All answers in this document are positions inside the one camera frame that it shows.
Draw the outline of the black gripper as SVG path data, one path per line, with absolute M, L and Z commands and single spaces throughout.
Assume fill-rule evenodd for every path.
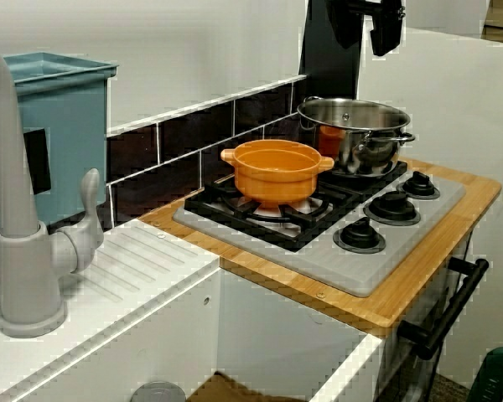
M 360 13 L 372 13 L 371 45 L 374 55 L 384 56 L 399 46 L 405 17 L 401 0 L 378 3 L 365 0 L 326 1 L 325 5 L 336 41 L 342 47 L 350 47 L 361 40 Z

